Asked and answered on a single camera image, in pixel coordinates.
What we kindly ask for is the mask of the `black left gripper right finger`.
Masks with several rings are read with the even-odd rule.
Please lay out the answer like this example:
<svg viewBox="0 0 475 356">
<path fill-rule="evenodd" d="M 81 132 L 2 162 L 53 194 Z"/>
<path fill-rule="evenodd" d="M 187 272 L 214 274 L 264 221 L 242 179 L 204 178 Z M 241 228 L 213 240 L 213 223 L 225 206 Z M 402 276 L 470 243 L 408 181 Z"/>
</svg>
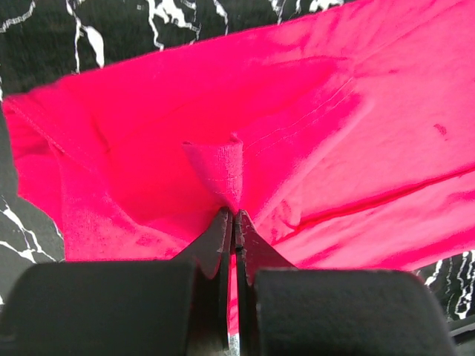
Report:
<svg viewBox="0 0 475 356">
<path fill-rule="evenodd" d="M 454 355 L 439 304 L 414 274 L 299 269 L 234 223 L 242 355 Z"/>
</svg>

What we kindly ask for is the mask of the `bright pink t-shirt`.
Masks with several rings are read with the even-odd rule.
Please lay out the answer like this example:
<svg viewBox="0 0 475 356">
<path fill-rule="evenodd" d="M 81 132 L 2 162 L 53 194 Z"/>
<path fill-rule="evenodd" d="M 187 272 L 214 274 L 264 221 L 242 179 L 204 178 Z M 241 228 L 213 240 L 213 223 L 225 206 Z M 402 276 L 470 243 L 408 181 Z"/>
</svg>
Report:
<svg viewBox="0 0 475 356">
<path fill-rule="evenodd" d="M 472 1 L 356 1 L 2 107 L 19 195 L 68 262 L 172 258 L 223 206 L 300 268 L 474 248 Z"/>
</svg>

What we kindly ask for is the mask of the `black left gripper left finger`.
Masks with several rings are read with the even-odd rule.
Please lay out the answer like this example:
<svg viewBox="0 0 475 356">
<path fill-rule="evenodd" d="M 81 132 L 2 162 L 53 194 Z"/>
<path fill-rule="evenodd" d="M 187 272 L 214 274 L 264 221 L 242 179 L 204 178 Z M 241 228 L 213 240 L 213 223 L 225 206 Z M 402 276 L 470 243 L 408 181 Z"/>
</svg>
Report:
<svg viewBox="0 0 475 356">
<path fill-rule="evenodd" d="M 43 263 L 1 313 L 3 355 L 223 355 L 233 216 L 170 260 Z"/>
</svg>

